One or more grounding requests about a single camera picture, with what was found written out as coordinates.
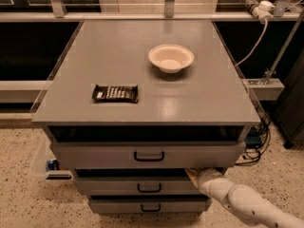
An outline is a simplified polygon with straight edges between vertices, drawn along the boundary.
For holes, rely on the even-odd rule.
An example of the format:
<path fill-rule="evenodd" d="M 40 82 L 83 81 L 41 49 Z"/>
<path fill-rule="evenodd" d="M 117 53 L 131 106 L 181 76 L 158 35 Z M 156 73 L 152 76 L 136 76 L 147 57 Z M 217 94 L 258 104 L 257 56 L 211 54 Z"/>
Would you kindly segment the grey drawer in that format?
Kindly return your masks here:
<path fill-rule="evenodd" d="M 187 144 L 53 143 L 50 146 L 66 169 L 149 169 L 230 167 L 243 152 L 245 142 Z"/>
<path fill-rule="evenodd" d="M 90 199 L 91 210 L 96 214 L 131 214 L 131 213 L 201 213 L 207 211 L 211 200 L 205 196 L 176 197 L 126 197 L 111 199 Z"/>
<path fill-rule="evenodd" d="M 197 195 L 187 177 L 76 178 L 78 191 L 87 196 Z"/>

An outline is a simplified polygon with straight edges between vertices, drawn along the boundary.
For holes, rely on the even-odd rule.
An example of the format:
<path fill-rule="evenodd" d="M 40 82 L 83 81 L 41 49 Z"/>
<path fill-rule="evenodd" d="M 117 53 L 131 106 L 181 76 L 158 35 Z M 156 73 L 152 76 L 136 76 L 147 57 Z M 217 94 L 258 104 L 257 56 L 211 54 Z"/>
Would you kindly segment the grey top drawer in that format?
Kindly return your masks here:
<path fill-rule="evenodd" d="M 50 146 L 66 169 L 149 169 L 230 167 L 243 152 L 245 142 L 187 144 L 53 143 Z"/>

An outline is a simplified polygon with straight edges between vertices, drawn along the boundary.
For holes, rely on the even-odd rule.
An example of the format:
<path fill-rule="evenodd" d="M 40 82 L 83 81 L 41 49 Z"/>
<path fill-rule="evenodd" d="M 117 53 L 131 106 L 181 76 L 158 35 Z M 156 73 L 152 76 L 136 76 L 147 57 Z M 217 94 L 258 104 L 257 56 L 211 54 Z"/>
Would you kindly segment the grey drawer cabinet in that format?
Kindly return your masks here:
<path fill-rule="evenodd" d="M 188 48 L 177 73 L 153 66 L 159 45 Z M 137 86 L 139 101 L 97 103 L 95 85 Z M 82 24 L 34 122 L 53 143 L 244 142 L 259 117 L 214 26 L 201 21 L 92 21 Z M 76 178 L 187 177 L 186 168 L 68 169 Z M 86 196 L 90 199 L 197 195 Z"/>

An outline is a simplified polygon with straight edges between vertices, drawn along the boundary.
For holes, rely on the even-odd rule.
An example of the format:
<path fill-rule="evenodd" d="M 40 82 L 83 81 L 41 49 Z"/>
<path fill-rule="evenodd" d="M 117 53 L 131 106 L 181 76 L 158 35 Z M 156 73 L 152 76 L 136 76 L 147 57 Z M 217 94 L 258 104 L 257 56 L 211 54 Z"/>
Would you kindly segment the grey bottom drawer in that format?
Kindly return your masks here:
<path fill-rule="evenodd" d="M 91 210 L 96 214 L 131 214 L 131 213 L 201 213 L 207 211 L 211 200 L 205 196 L 176 197 L 126 197 L 111 199 L 90 199 Z"/>

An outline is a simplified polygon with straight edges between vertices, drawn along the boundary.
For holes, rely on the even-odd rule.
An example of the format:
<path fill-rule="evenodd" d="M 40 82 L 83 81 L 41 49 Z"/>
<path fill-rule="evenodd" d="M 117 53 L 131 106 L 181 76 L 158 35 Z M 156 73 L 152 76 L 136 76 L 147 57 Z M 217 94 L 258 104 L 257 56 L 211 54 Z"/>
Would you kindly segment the dark cabinet at right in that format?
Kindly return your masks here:
<path fill-rule="evenodd" d="M 285 138 L 283 146 L 290 149 L 296 143 L 304 143 L 304 51 L 284 85 L 275 108 L 275 116 Z"/>

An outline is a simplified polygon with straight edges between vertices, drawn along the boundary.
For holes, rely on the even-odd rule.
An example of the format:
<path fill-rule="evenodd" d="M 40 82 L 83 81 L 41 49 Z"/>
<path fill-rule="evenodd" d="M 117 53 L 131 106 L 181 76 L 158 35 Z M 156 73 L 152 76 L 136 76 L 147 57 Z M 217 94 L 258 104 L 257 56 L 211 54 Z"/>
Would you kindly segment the black candy bar wrapper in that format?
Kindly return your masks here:
<path fill-rule="evenodd" d="M 136 104 L 139 101 L 139 90 L 136 85 L 95 85 L 92 99 L 97 103 Z"/>

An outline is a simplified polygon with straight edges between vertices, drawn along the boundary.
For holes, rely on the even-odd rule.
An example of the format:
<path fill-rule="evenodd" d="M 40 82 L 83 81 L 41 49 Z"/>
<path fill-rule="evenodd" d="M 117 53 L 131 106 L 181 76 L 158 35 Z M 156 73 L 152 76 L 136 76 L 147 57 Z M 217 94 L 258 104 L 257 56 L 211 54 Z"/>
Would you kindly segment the blue soda can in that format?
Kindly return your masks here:
<path fill-rule="evenodd" d="M 46 162 L 46 171 L 58 171 L 60 169 L 60 163 L 56 160 L 48 160 Z"/>

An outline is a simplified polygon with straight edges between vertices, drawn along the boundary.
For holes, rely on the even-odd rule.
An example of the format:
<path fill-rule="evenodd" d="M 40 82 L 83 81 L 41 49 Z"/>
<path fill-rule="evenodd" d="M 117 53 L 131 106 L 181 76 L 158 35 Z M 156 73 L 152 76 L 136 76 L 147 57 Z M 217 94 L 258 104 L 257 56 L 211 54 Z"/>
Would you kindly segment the clear plastic bin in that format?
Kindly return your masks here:
<path fill-rule="evenodd" d="M 70 171 L 64 169 L 61 164 L 58 171 L 46 171 L 46 162 L 53 159 L 57 160 L 50 150 L 50 141 L 48 138 L 43 138 L 30 164 L 29 174 L 54 185 L 73 183 L 73 175 Z"/>

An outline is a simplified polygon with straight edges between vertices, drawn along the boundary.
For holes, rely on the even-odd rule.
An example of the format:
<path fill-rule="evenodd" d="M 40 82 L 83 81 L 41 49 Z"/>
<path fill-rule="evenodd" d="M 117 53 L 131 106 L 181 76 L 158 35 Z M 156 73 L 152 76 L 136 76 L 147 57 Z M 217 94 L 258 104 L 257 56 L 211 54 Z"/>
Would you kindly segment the white power strip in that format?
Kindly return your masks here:
<path fill-rule="evenodd" d="M 275 6 L 267 0 L 261 2 L 258 2 L 257 0 L 239 1 L 261 24 L 265 24 L 268 19 L 272 17 L 271 11 Z"/>

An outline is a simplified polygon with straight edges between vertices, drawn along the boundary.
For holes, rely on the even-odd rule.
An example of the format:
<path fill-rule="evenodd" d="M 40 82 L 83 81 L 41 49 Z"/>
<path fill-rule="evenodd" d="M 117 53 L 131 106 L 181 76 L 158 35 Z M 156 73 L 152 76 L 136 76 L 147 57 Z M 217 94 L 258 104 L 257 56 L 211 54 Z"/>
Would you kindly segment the metal diagonal strut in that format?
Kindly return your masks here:
<path fill-rule="evenodd" d="M 289 44 L 292 42 L 295 34 L 296 34 L 296 31 L 298 30 L 302 20 L 304 19 L 304 9 L 300 12 L 300 14 L 298 15 L 298 18 L 297 20 L 295 21 L 294 23 L 294 26 L 291 30 L 291 32 L 289 33 L 286 41 L 284 42 L 281 50 L 279 51 L 277 57 L 275 58 L 275 61 L 273 63 L 273 65 L 271 66 L 271 68 L 267 71 L 266 75 L 260 80 L 260 84 L 261 85 L 267 85 L 270 78 L 272 77 L 272 75 L 274 74 L 281 58 L 283 57 L 286 49 L 288 48 Z"/>

